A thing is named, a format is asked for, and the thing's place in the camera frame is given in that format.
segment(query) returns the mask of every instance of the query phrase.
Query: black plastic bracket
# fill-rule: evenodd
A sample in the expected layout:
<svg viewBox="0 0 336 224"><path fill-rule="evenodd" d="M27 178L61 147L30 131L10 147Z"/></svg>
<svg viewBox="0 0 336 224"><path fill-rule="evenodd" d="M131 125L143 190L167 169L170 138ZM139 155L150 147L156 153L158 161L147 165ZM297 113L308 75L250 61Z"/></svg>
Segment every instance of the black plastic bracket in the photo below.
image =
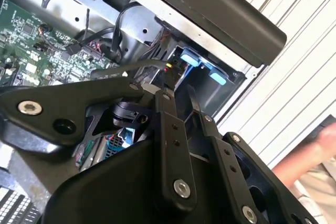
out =
<svg viewBox="0 0 336 224"><path fill-rule="evenodd" d="M0 96L0 138L14 147L42 153L48 153L48 144L72 147L83 140L88 107L102 102L110 106L122 98L136 100L142 96L142 88L129 78L5 92ZM42 112L21 113L18 105L23 101L37 102Z"/></svg>
<svg viewBox="0 0 336 224"><path fill-rule="evenodd" d="M197 204L196 187L184 122L176 117L175 99L163 91L155 94L154 184L157 208L169 214L191 212ZM185 190L174 188L178 181Z"/></svg>

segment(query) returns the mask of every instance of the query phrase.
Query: connector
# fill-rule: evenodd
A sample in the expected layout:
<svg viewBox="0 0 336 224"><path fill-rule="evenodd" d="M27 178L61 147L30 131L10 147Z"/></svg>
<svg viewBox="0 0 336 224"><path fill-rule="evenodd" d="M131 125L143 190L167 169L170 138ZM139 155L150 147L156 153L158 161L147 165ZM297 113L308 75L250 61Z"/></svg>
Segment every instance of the connector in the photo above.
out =
<svg viewBox="0 0 336 224"><path fill-rule="evenodd" d="M70 44L65 47L65 50L70 55L75 55L81 51L82 47L79 43Z"/></svg>

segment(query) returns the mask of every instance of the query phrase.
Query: green circuit board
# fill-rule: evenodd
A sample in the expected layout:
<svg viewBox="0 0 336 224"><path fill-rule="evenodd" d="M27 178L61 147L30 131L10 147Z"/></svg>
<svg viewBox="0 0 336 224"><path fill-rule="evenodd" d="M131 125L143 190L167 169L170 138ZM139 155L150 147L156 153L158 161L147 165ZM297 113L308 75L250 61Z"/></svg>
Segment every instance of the green circuit board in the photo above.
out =
<svg viewBox="0 0 336 224"><path fill-rule="evenodd" d="M92 48L72 56L53 49L39 34L42 20L8 0L1 4L0 87L86 81L92 70L116 66ZM75 42L56 29L46 33L45 37L60 49Z"/></svg>

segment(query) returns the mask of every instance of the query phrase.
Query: hand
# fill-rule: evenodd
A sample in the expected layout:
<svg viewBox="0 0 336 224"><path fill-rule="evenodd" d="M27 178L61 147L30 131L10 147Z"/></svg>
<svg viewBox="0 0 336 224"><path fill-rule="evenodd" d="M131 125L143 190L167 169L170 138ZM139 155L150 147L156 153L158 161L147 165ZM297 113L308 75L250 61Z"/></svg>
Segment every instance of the hand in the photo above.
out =
<svg viewBox="0 0 336 224"><path fill-rule="evenodd" d="M314 142L320 148L321 163L336 155L336 123L325 127Z"/></svg>

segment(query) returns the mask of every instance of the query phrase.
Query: person's arm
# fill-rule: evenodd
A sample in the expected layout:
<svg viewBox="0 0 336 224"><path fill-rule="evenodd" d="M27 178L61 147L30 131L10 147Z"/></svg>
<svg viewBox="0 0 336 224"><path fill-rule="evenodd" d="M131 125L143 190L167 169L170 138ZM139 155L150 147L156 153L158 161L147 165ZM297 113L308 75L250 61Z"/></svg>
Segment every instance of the person's arm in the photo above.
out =
<svg viewBox="0 0 336 224"><path fill-rule="evenodd" d="M275 175L290 187L297 179L336 154L336 123L324 128L316 141L297 148L273 168Z"/></svg>

